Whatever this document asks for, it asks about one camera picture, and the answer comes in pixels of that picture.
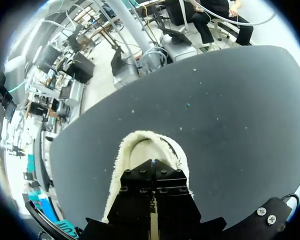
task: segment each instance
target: dark gray tabletop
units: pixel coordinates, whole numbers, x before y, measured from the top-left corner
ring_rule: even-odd
[[[168,65],[96,104],[50,151],[74,225],[102,218],[119,144],[135,130],[176,140],[202,221],[232,226],[300,185],[300,69],[279,47],[225,49]]]

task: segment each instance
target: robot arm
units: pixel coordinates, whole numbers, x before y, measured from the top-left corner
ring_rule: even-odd
[[[32,202],[26,207],[34,219],[56,240],[73,240],[58,229]],[[109,223],[90,218],[79,240],[93,239],[250,239],[270,240],[285,228],[291,208],[271,198],[250,216],[224,230],[226,221],[201,223],[201,214],[187,188],[187,178],[159,160],[148,160],[121,177],[121,188],[107,216]]]

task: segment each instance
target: computer monitor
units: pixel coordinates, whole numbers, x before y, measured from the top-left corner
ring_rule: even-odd
[[[192,42],[181,32],[159,26],[158,29],[162,30],[163,34],[168,34],[170,37],[172,37],[172,43],[174,45],[178,45],[181,43],[192,45]]]
[[[61,52],[55,49],[53,46],[46,46],[41,54],[41,58],[36,63],[38,69],[47,74],[60,55]]]

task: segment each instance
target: black office chair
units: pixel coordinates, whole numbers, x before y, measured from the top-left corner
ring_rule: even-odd
[[[67,41],[72,50],[77,53],[81,50],[81,45],[77,42],[76,35],[72,34],[67,38]]]

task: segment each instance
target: metal rod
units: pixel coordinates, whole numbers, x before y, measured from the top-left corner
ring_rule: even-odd
[[[100,11],[103,13],[103,15],[105,16],[105,18],[110,22],[110,24],[112,25],[113,29],[119,34],[120,38],[122,39],[122,41],[124,42],[126,48],[128,49],[129,54],[132,56],[135,66],[137,67],[138,63],[137,63],[137,60],[133,57],[134,54],[132,53],[129,45],[126,42],[126,40],[124,39],[124,37],[122,36],[122,34],[120,33],[120,31],[118,30],[118,28],[115,25],[114,21],[112,21],[111,17],[103,9],[103,7],[102,7],[103,3],[100,0],[92,0],[92,1],[100,8]]]
[[[148,36],[142,31],[142,25],[139,22],[135,21],[124,3],[121,0],[106,0],[106,2],[123,22],[136,43],[141,48],[142,52],[146,53],[147,51],[152,49],[153,46],[150,45]],[[147,59],[151,67],[154,69],[160,64],[160,58],[158,54],[150,54]]]

